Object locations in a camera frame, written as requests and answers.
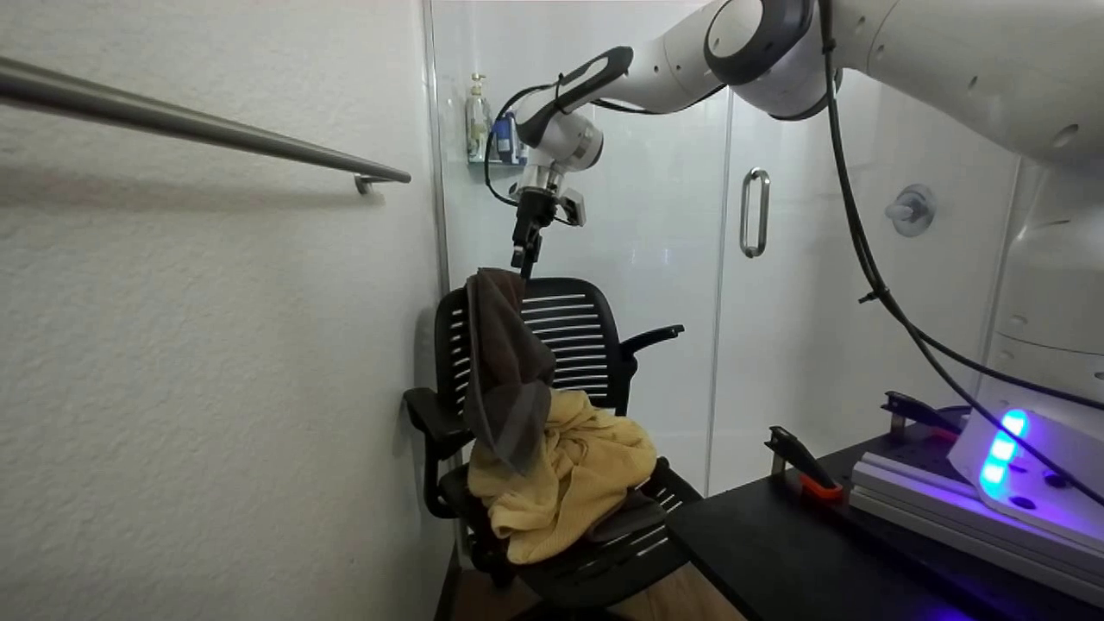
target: fabric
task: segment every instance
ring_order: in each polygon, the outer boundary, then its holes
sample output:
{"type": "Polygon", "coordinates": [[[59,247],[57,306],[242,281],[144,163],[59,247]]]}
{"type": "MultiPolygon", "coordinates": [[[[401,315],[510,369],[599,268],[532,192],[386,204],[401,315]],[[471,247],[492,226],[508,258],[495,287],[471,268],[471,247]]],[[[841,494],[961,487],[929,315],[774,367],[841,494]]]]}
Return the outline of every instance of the fabric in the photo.
{"type": "Polygon", "coordinates": [[[492,528],[510,537],[508,558],[532,565],[580,542],[653,471],[655,446],[643,423],[599,412],[586,392],[557,391],[534,471],[510,474],[475,446],[471,489],[487,503],[492,528]]]}
{"type": "Polygon", "coordinates": [[[480,268],[466,292],[473,377],[463,416],[497,462],[527,474],[549,420],[557,359],[523,321],[518,274],[480,268]]]}

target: yellow cloth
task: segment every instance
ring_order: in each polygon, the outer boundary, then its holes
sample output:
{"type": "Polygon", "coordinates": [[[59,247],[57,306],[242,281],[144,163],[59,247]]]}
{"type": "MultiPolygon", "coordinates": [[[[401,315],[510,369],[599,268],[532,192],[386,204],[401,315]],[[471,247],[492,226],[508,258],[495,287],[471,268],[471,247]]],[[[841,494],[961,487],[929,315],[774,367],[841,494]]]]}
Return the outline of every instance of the yellow cloth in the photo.
{"type": "Polygon", "coordinates": [[[532,474],[510,474],[475,446],[471,489],[487,503],[495,533],[510,537],[508,558],[532,565],[580,542],[653,471],[655,446],[643,423],[599,412],[586,392],[553,392],[532,474]]]}

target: metal rail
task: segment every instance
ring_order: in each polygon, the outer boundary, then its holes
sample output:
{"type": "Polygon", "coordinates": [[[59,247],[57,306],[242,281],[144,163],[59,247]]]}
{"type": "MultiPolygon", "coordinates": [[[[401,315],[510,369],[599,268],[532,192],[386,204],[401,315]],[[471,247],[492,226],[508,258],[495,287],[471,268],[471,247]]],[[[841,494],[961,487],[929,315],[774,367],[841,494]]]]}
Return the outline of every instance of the metal rail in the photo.
{"type": "Polygon", "coordinates": [[[136,130],[208,140],[208,146],[259,152],[272,159],[295,159],[295,163],[326,165],[326,169],[350,169],[350,173],[358,173],[356,181],[358,190],[365,190],[371,184],[411,184],[408,173],[371,163],[371,159],[356,159],[300,137],[211,117],[166,100],[111,91],[99,83],[52,71],[52,70],[24,67],[13,58],[0,58],[0,100],[21,105],[30,109],[66,115],[66,117],[122,126],[136,130]]]}

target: black table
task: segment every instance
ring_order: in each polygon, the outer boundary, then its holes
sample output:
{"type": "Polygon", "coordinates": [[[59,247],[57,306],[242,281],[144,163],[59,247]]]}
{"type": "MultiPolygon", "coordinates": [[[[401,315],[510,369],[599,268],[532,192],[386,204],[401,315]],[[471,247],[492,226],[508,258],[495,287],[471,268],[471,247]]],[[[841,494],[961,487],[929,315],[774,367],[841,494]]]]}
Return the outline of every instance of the black table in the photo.
{"type": "MultiPolygon", "coordinates": [[[[848,483],[848,471],[862,452],[942,459],[934,437],[922,437],[911,449],[889,449],[875,437],[827,456],[825,466],[848,483]]],[[[685,506],[669,517],[669,533],[741,614],[768,621],[1104,618],[1083,602],[899,525],[856,510],[811,506],[774,479],[685,506]]]]}

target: chair backrest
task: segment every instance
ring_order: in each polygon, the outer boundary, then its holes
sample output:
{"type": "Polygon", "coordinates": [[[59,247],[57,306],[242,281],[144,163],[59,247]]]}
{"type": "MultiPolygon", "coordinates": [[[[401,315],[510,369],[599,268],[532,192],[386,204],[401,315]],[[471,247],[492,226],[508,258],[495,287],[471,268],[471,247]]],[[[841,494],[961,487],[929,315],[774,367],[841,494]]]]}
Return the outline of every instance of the chair backrest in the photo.
{"type": "MultiPolygon", "coordinates": [[[[526,329],[557,357],[553,385],[586,391],[594,408],[625,415],[630,377],[617,357],[617,323],[607,298],[586,281],[527,281],[523,299],[526,329]]],[[[454,289],[434,323],[439,402],[463,416],[471,391],[471,305],[454,289]]]]}

